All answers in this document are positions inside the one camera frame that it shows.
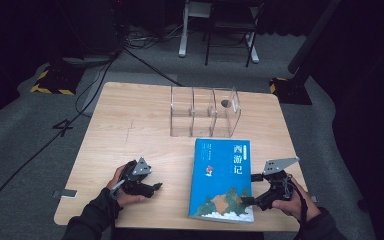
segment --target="person's arm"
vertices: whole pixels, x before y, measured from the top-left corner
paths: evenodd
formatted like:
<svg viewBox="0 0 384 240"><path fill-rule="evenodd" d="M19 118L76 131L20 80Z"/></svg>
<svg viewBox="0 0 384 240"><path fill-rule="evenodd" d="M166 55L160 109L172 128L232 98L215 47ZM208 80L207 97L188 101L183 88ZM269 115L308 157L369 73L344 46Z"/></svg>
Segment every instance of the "person's arm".
<svg viewBox="0 0 384 240"><path fill-rule="evenodd" d="M305 227L301 229L302 240L336 240L346 239L336 228L335 220L324 208L318 208L311 199L310 195L302 188L298 182L292 178L292 182L297 186L298 190L304 197L308 210L307 222ZM275 200L272 207L282 210L286 215L295 217L298 221L301 220L301 201L298 193L293 192L290 201Z"/></svg>
<svg viewBox="0 0 384 240"><path fill-rule="evenodd" d="M110 196L110 189L117 184L124 166L117 168L113 179L108 182L106 188L101 190L97 198L87 204L80 216L72 217L68 222L63 240L89 240L101 239L102 232L108 228L114 220L114 213L123 209L123 206L140 202L144 196L132 196L122 194L117 201Z"/></svg>

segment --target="chair leg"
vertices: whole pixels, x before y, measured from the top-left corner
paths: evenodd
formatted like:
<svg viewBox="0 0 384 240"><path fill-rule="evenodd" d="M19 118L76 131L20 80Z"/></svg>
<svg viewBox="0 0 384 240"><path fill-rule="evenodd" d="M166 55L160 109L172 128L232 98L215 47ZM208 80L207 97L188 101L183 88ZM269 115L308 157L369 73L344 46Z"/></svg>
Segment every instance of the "chair leg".
<svg viewBox="0 0 384 240"><path fill-rule="evenodd" d="M256 34L252 34L253 36L252 36L252 43L251 43L251 46L249 47L249 49L248 49L248 59L247 59L247 61L246 61L246 65L245 65L245 67L248 67L248 65L249 65L249 60L251 59L251 54L252 54L252 49L254 48L254 42L255 42L255 38L256 38Z"/></svg>
<svg viewBox="0 0 384 240"><path fill-rule="evenodd" d="M241 38L241 40L239 41L239 43L238 44L242 44L243 42L244 42L244 40L246 41L246 35L247 35L248 33L244 33L244 35L242 36L242 38Z"/></svg>
<svg viewBox="0 0 384 240"><path fill-rule="evenodd" d="M211 34L212 34L213 30L210 29L209 33L208 33L208 42L207 42L207 53L205 55L205 66L208 65L208 55L210 54L210 42L211 42Z"/></svg>

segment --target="gray carpet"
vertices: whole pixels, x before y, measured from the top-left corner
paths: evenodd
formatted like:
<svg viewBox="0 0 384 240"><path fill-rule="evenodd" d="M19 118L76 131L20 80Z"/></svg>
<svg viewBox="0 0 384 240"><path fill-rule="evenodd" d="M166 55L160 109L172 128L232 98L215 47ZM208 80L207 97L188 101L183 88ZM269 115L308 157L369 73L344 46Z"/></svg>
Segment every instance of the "gray carpet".
<svg viewBox="0 0 384 240"><path fill-rule="evenodd" d="M131 51L185 86L236 86L239 91L269 93L270 78L292 76L287 72L287 65L305 40L292 36L259 36L256 48L260 63L245 68L245 54L232 58L227 52L214 53L209 65L204 66L205 43L201 38L199 32L189 35L186 58L177 56L178 38L149 49ZM77 96L30 93L45 66L40 66L35 76L20 84L20 98L0 111L0 186L55 137L58 131L52 129L53 125L77 115L75 109L81 109L93 93L94 90L88 87L97 80L100 70L97 67L85 72ZM154 78L157 76L154 71L125 53L113 63L104 80L115 79L118 73L130 76L123 78L132 82L141 79L137 76L146 76L146 79L155 79L155 84L167 84L161 77ZM311 78L306 88L312 106L282 104L281 107L295 150L301 158L309 191L330 210L339 230L348 239L375 239L369 216L356 204L361 195L336 148L331 128L335 107ZM56 137L1 192L0 239L61 238L65 227L53 222L58 200L50 195L65 187L89 121L88 117L77 118L72 124L73 129L64 137ZM267 232L266 239L292 239L294 235Z"/></svg>

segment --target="human hand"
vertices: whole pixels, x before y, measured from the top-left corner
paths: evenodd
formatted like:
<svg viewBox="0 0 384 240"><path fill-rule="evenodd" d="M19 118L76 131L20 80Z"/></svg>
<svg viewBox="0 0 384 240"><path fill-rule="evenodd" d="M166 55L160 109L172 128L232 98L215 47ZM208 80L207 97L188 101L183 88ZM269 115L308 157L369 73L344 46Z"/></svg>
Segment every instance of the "human hand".
<svg viewBox="0 0 384 240"><path fill-rule="evenodd" d="M111 190L117 184L118 179L120 178L120 175L123 172L124 166L125 165L117 168L114 173L114 177L107 184L108 189ZM117 199L117 202L120 207L124 207L131 203L142 202L143 200L145 200L145 197L142 195L129 195L123 192L123 194L121 194L121 196Z"/></svg>
<svg viewBox="0 0 384 240"><path fill-rule="evenodd" d="M300 191L307 203L308 210L306 220L308 222L315 216L319 215L321 212L311 199L310 195L302 188L301 185L298 184L295 178L292 178L291 180L297 186L298 190ZM294 190L294 192L292 193L290 201L275 200L272 202L272 207L282 210L283 213L295 217L298 221L301 220L301 200L296 190Z"/></svg>

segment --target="black sleeve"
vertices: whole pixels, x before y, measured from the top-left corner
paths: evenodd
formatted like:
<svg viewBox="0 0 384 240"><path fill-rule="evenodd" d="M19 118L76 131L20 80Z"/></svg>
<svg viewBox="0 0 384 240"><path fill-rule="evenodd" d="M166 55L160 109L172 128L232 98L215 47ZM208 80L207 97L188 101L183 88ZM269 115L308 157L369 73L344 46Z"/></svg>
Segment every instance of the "black sleeve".
<svg viewBox="0 0 384 240"><path fill-rule="evenodd" d="M100 239L114 219L114 212L122 208L110 197L110 190L104 188L97 198L85 206L80 216L72 217L68 222L63 240Z"/></svg>
<svg viewBox="0 0 384 240"><path fill-rule="evenodd" d="M301 232L303 240L344 240L342 233L336 228L335 220L332 215L324 209L322 212L307 222L306 227Z"/></svg>

